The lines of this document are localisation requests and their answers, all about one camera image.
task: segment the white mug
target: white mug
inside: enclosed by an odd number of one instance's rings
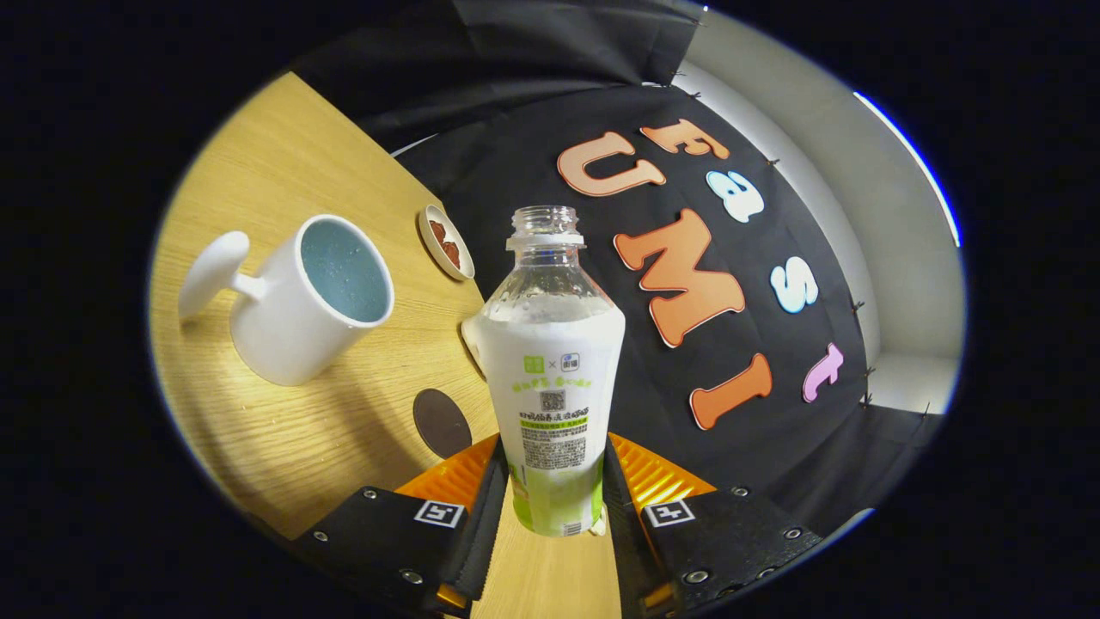
[[[249,236],[228,232],[195,259],[179,290],[179,319],[218,290],[239,292],[230,333],[241,360],[276,385],[301,385],[389,319],[394,284],[382,254],[353,223],[309,218],[254,277],[238,273]]]

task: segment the bottle label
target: bottle label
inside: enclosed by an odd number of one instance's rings
[[[536,533],[574,535],[600,518],[624,328],[617,309],[571,323],[479,325],[516,515]]]

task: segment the light strip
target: light strip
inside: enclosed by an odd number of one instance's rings
[[[939,208],[944,210],[944,217],[947,218],[947,225],[949,225],[952,229],[952,237],[955,239],[955,246],[963,246],[959,243],[958,228],[955,226],[955,215],[952,214],[952,209],[949,206],[947,206],[947,200],[944,198],[943,191],[939,190],[939,183],[936,183],[936,178],[932,175],[932,170],[928,169],[928,166],[924,165],[924,159],[921,158],[921,155],[916,154],[916,150],[913,148],[913,144],[909,143],[909,140],[906,140],[905,136],[901,134],[901,131],[899,131],[898,128],[894,126],[893,122],[890,122],[890,119],[887,118],[886,114],[879,111],[879,108],[875,107],[875,103],[868,101],[867,98],[860,95],[859,92],[853,92],[853,95],[855,95],[860,102],[867,106],[867,109],[875,112],[875,115],[879,117],[879,120],[881,120],[883,124],[889,126],[890,131],[893,132],[893,134],[898,137],[898,140],[905,145],[905,150],[909,151],[909,154],[913,155],[913,161],[916,162],[916,165],[921,168],[921,172],[924,172],[924,177],[928,179],[928,184],[932,185],[932,190],[936,192],[936,199],[939,200]]]

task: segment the black cloth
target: black cloth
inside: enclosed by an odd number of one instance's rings
[[[669,84],[700,15],[686,0],[427,0],[288,68],[392,152],[565,92]]]
[[[638,130],[674,124],[681,118],[729,148],[729,157],[682,150],[672,154]],[[605,131],[624,135],[637,153],[594,162],[590,174],[606,176],[631,167],[636,158],[647,158],[668,181],[606,197],[585,196],[566,185],[557,170],[558,155]],[[849,472],[857,461],[872,468],[882,465],[864,457],[864,447],[855,449],[849,434],[838,433],[850,423],[849,418],[864,414],[859,406],[867,385],[862,336],[836,256],[781,167],[768,165],[745,136],[710,108],[675,87],[622,86],[576,92],[442,133],[402,153],[398,161],[443,201],[470,247],[485,297],[513,266],[504,241],[512,233],[510,215],[516,208],[563,203],[576,209],[587,244],[581,264],[627,319],[612,432],[719,487],[767,490],[776,486],[779,491],[773,500],[814,522],[823,535],[856,511],[872,507],[864,501],[873,499],[873,493],[846,495],[844,502],[826,506],[813,491],[814,476],[804,476],[800,483],[791,475],[823,451],[851,452],[856,458],[833,458],[829,466],[836,471]],[[748,178],[765,197],[763,211],[748,223],[729,217],[706,184],[710,170],[736,170]],[[619,232],[637,235],[672,223],[683,208],[695,210],[713,236],[697,268],[732,273],[744,289],[746,308],[706,322],[690,332],[680,347],[670,350],[660,340],[648,303],[654,294],[671,297],[676,292],[640,290],[641,272],[623,264],[612,236]],[[810,264],[821,288],[816,302],[798,314],[782,309],[769,281],[772,267],[785,264],[792,255]],[[647,267],[653,259],[647,259]],[[817,400],[807,405],[802,399],[803,380],[831,343],[845,356],[839,380],[822,386]],[[771,367],[771,395],[741,405],[714,429],[701,431],[689,407],[691,391],[714,388],[741,373],[756,353],[763,354]],[[833,438],[839,442],[827,444]]]

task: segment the qr code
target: qr code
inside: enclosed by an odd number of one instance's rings
[[[553,413],[556,411],[565,410],[565,391],[542,391],[539,394],[542,398],[542,412]]]

